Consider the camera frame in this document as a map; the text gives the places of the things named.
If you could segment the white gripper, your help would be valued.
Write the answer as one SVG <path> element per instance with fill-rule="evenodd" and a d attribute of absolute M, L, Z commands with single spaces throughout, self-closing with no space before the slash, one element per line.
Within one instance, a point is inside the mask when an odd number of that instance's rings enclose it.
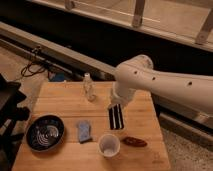
<path fill-rule="evenodd" d="M 132 101 L 134 94 L 134 89 L 125 87 L 118 82 L 114 82 L 110 91 L 110 103 L 108 105 L 108 109 L 120 104 L 121 110 L 124 113 L 128 104 Z"/>

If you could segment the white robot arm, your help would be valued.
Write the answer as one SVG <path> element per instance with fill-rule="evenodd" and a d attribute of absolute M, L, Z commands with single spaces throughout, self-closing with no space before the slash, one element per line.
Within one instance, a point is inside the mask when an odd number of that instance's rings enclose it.
<path fill-rule="evenodd" d="M 213 114 L 213 76 L 156 71 L 147 55 L 116 66 L 109 107 L 128 105 L 136 90 L 146 90 L 189 108 Z"/>

